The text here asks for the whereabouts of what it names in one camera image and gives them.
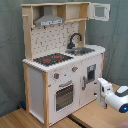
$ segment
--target faucet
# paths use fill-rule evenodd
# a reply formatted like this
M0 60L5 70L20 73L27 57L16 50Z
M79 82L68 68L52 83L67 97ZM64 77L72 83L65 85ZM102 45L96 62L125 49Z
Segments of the faucet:
M70 43L69 43L68 46L67 46L68 49L72 49L73 47L75 47L75 44L73 44L73 42L72 42L72 39L73 39L73 37L74 37L75 35L80 36L80 41L82 41L82 35L81 35L80 33L74 33L74 34L71 36L71 38L70 38Z

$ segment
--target knob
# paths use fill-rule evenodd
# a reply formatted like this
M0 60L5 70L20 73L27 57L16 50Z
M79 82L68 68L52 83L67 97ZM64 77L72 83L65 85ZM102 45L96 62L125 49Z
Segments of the knob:
M54 78L55 78L55 79L59 79L59 74L58 74L58 73L55 73L55 74L54 74Z
M78 68L77 67L73 67L72 71L75 72Z

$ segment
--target oven window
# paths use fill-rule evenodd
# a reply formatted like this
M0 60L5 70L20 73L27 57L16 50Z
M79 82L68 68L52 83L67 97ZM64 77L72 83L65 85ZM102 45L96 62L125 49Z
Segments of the oven window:
M56 111L73 103L73 85L56 92Z

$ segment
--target wooden table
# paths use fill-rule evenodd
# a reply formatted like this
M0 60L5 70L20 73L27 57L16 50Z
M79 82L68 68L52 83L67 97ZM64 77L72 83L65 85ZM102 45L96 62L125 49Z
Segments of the wooden table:
M37 119L23 109L0 118L0 128L44 128ZM64 118L50 128L81 128L69 118Z
M95 100L71 114L71 117L87 128L115 128L128 118L128 113L119 113L110 106L104 109Z

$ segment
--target cabinet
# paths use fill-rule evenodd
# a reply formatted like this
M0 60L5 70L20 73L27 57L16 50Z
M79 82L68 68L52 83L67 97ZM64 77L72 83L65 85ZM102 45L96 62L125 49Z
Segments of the cabinet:
M102 54L82 61L80 106L84 106L95 99L97 79L101 76Z

